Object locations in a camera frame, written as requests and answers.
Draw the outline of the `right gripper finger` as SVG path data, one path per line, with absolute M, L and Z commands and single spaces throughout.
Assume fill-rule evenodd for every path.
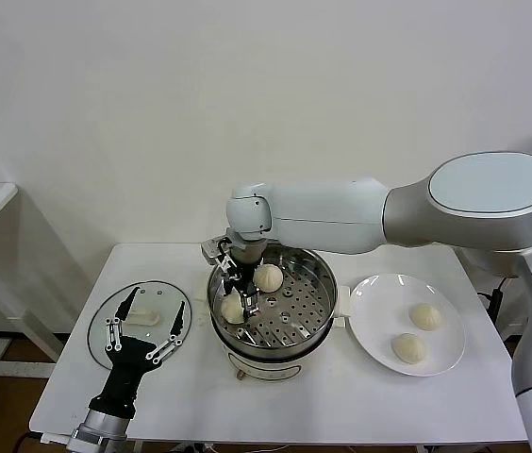
M 251 293 L 241 294 L 241 304 L 243 307 L 243 319 L 248 321 L 251 317 L 259 313 L 259 290 L 254 290 Z
M 235 284 L 238 281 L 238 267 L 234 263 L 228 263 L 222 267 L 222 270 L 224 295 L 229 295 L 235 289 Z

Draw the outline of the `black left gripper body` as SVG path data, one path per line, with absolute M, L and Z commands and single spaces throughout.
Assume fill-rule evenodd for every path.
M 133 419 L 142 377 L 160 367 L 146 358 L 156 346 L 134 337 L 123 336 L 122 348 L 107 353 L 112 368 L 101 394 L 94 397 L 89 409 L 122 419 Z

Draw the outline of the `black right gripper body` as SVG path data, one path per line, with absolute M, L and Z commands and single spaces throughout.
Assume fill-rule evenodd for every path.
M 241 295 L 255 290 L 253 277 L 262 262 L 265 249 L 265 243 L 250 243 L 245 248 L 233 246 L 231 243 L 221 244 L 221 270 L 228 263 L 234 263 L 238 267 L 238 281 L 233 291 Z

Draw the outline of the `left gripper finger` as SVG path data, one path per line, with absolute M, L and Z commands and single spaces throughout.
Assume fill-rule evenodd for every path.
M 122 350 L 123 321 L 127 319 L 139 287 L 134 287 L 130 294 L 117 308 L 115 315 L 105 321 L 106 326 L 106 352 L 119 352 Z
M 161 364 L 182 345 L 183 339 L 181 338 L 181 333 L 184 327 L 185 307 L 186 302 L 182 301 L 170 329 L 169 337 L 145 355 L 148 361 L 151 361 L 153 364 Z

